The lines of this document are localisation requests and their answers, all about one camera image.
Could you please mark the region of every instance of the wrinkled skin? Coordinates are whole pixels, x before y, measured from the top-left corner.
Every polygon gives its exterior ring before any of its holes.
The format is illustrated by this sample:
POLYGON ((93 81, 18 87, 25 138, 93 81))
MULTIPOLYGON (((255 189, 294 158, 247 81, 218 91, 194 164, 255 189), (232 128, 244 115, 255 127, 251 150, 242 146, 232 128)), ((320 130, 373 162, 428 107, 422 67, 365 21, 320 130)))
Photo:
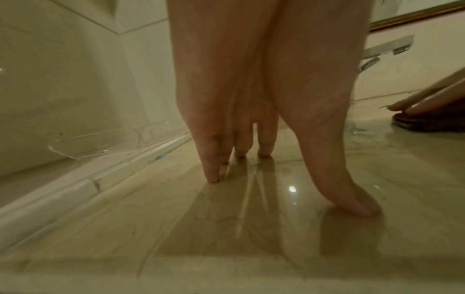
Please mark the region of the wrinkled skin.
POLYGON ((371 0, 168 0, 179 111, 206 179, 243 157, 257 124, 269 156, 279 116, 324 197, 361 216, 378 204, 346 168, 343 128, 371 0))

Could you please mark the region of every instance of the marble floor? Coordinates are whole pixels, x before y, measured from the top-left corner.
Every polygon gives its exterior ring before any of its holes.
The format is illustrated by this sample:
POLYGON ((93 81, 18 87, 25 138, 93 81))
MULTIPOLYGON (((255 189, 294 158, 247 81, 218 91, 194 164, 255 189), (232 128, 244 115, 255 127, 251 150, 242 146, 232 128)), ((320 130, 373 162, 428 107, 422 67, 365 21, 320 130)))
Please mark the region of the marble floor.
POLYGON ((383 106, 404 97, 349 114, 377 218, 324 200, 287 129, 213 186, 190 141, 4 253, 0 293, 465 293, 465 135, 392 127, 383 106))

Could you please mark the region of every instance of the wet floor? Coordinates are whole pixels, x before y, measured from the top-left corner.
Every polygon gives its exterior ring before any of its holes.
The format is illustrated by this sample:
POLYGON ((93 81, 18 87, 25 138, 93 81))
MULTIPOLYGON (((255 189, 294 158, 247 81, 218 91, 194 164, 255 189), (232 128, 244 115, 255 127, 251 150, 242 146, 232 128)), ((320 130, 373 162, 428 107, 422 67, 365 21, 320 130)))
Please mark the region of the wet floor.
POLYGON ((188 142, 4 254, 0 292, 463 293, 465 135, 392 127, 401 98, 357 101, 346 126, 379 217, 324 200, 287 129, 213 186, 188 142))

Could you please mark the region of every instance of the beige tile floor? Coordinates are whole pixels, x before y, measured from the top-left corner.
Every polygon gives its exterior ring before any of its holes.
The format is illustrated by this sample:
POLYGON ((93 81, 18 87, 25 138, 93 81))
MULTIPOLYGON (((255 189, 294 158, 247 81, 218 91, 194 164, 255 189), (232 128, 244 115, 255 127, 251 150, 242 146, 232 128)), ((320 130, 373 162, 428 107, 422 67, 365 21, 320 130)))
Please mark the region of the beige tile floor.
POLYGON ((213 186, 188 142, 5 253, 0 292, 465 293, 465 135, 391 127, 381 107, 404 97, 358 101, 347 124, 380 217, 320 197, 287 129, 213 186))

